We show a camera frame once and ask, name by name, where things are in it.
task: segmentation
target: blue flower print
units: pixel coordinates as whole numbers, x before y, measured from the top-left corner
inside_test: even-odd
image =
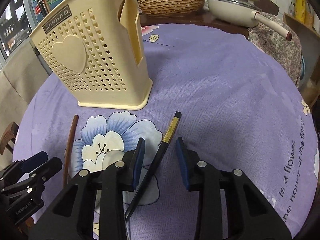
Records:
[[[81,139],[73,142],[70,176],[74,177],[81,169],[87,169],[90,172],[106,169],[109,165],[121,160],[125,152],[134,150],[140,137],[143,137],[146,143],[141,182],[147,172],[145,167],[151,164],[156,155],[162,133],[156,129],[152,121],[137,122],[137,116],[129,111],[115,112],[108,120],[103,115],[90,117],[81,130]],[[157,180],[154,176],[139,204],[152,204],[158,200],[159,195]],[[134,192],[124,192],[124,202],[130,203],[133,196]]]

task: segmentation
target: pan handle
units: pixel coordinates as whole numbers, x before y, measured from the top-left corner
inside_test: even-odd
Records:
[[[268,26],[270,29],[274,30],[275,32],[279,33],[281,36],[283,36],[287,41],[292,40],[292,33],[287,31],[285,28],[280,26],[278,23],[271,21],[270,19],[262,16],[259,12],[253,11],[254,19],[258,22],[263,23],[264,25]]]

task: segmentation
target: metal pin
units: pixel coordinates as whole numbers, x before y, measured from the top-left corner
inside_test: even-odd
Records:
[[[88,175],[88,171],[87,171],[87,170],[81,170],[81,171],[79,172],[79,175],[80,175],[81,177],[85,177],[85,176]]]
[[[204,162],[204,161],[198,161],[197,165],[198,165],[200,168],[204,168],[205,166],[207,166],[207,163]]]
[[[117,168],[122,168],[122,167],[124,166],[124,162],[123,162],[123,161],[117,161],[117,162],[115,163],[115,166],[116,166]]]
[[[236,176],[241,176],[243,174],[243,172],[239,169],[236,169],[233,171],[233,173],[236,175]]]

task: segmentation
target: heart-shaped emblem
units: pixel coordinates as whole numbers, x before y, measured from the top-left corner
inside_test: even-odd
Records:
[[[52,46],[55,59],[66,68],[77,73],[84,70],[87,53],[82,40],[75,35],[68,35],[63,42],[56,42]]]

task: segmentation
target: purple tablecloth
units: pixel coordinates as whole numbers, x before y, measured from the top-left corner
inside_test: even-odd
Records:
[[[285,70],[238,34],[175,24],[146,27],[143,34],[154,82],[145,108],[129,112],[79,107],[52,74],[23,117],[14,159],[45,151],[64,161],[71,122],[78,114],[72,176],[82,168],[93,172],[121,159],[139,137],[146,140],[144,175],[175,111],[180,111],[173,143],[131,217],[131,239],[194,238],[198,195],[182,185],[174,151],[178,136],[216,168],[243,170],[295,236],[314,198],[318,155],[309,108]],[[47,207],[62,189],[62,172],[45,185]],[[125,203],[131,198],[124,193]],[[97,213],[94,222],[98,228]]]

